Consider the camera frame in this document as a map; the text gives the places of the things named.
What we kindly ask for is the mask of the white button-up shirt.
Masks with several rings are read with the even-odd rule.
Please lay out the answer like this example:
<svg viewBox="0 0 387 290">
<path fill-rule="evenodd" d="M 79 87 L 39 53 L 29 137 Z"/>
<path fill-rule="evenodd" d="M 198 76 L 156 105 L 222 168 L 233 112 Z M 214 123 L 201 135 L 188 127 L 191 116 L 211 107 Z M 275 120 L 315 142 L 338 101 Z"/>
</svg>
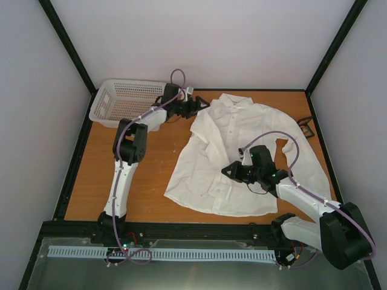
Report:
<svg viewBox="0 0 387 290">
<path fill-rule="evenodd" d="M 326 198 L 330 183 L 297 122 L 284 112 L 254 103 L 247 97 L 222 94 L 199 111 L 192 135 L 178 157 L 164 196 L 180 206 L 231 217 L 277 212 L 277 200 L 258 183 L 246 186 L 221 170 L 234 161 L 252 163 L 239 149 L 265 145 L 272 156 L 276 140 L 286 140 L 282 151 L 297 181 Z"/>
</svg>

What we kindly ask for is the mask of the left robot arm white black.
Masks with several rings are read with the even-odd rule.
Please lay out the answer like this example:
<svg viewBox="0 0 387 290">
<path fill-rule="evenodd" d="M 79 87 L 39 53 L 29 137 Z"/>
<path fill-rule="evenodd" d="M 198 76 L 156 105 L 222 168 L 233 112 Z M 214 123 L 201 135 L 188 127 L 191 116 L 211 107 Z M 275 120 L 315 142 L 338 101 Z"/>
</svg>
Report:
<svg viewBox="0 0 387 290">
<path fill-rule="evenodd" d="M 192 88 L 182 88 L 168 83 L 164 93 L 144 113 L 133 119 L 119 121 L 112 152 L 114 176 L 109 197 L 98 223 L 112 243 L 121 242 L 126 236 L 125 219 L 129 189 L 139 163 L 144 159 L 148 133 L 160 127 L 174 115 L 188 119 L 210 106 L 203 98 L 192 97 Z"/>
</svg>

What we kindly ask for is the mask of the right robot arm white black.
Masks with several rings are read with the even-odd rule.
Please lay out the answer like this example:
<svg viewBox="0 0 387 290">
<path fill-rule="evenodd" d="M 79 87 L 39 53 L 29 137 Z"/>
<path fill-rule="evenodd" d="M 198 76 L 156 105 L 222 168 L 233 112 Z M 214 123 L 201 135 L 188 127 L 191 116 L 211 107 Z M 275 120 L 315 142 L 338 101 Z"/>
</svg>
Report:
<svg viewBox="0 0 387 290">
<path fill-rule="evenodd" d="M 293 204 L 311 218 L 308 222 L 293 214 L 280 217 L 276 222 L 282 236 L 315 248 L 337 269 L 375 255 L 376 245 L 355 204 L 341 204 L 301 186 L 289 171 L 276 168 L 264 145 L 251 148 L 248 155 L 251 165 L 235 161 L 224 167 L 222 174 L 238 183 L 258 183 L 266 193 Z"/>
</svg>

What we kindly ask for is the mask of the black open brooch box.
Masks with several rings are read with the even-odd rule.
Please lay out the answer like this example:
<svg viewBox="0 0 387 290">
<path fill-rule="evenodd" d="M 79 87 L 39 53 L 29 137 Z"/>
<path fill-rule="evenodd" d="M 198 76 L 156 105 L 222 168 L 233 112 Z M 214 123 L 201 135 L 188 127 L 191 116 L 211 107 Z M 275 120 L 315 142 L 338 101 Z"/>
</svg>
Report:
<svg viewBox="0 0 387 290">
<path fill-rule="evenodd" d="M 315 136 L 315 133 L 313 132 L 312 128 L 309 126 L 309 122 L 312 119 L 313 119 L 312 116 L 308 116 L 308 117 L 301 118 L 297 121 L 297 124 L 300 127 L 306 139 L 313 138 Z"/>
</svg>

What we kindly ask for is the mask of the white perforated plastic basket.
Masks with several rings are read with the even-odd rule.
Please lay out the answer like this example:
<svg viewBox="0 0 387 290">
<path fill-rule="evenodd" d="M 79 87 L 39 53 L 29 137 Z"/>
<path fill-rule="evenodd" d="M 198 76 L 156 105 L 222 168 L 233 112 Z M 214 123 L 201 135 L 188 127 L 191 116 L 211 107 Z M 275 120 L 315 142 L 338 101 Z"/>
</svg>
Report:
<svg viewBox="0 0 387 290">
<path fill-rule="evenodd" d="M 123 118 L 136 119 L 147 113 L 166 84 L 142 80 L 108 79 L 99 88 L 89 119 L 104 127 L 117 128 Z"/>
</svg>

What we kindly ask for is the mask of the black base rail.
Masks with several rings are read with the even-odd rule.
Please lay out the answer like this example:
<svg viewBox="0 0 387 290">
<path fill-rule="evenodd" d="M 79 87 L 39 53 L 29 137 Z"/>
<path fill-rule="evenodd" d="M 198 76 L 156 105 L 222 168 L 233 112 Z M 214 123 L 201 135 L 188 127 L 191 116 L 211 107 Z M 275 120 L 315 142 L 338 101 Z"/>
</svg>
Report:
<svg viewBox="0 0 387 290">
<path fill-rule="evenodd" d="M 291 242 L 273 234 L 269 224 L 174 224 L 125 222 L 119 230 L 121 243 L 144 247 L 158 240 L 211 240 L 245 242 L 254 247 L 289 248 Z"/>
</svg>

